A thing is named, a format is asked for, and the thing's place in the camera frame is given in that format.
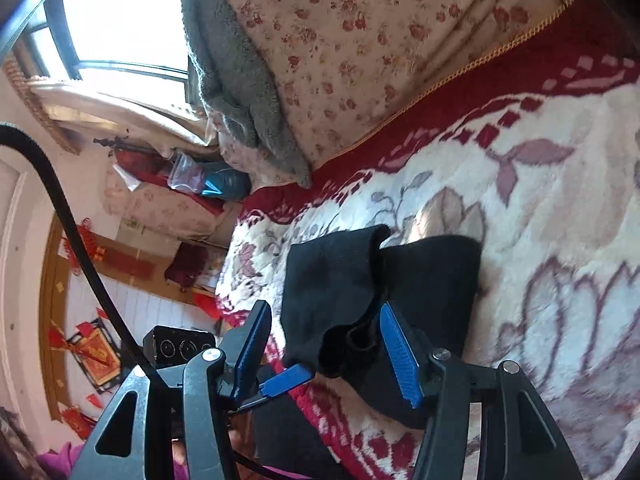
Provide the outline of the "left forearm pink sleeve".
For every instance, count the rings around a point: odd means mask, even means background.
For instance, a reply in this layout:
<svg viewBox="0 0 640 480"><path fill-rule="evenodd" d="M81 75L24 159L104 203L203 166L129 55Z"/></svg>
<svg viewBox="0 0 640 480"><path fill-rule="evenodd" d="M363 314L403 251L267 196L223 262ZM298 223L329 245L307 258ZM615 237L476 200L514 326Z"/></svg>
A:
<svg viewBox="0 0 640 480"><path fill-rule="evenodd" d="M145 471L138 460L101 456L91 444L67 441L56 451L36 455L36 463L50 479L190 479L189 468L168 457Z"/></svg>

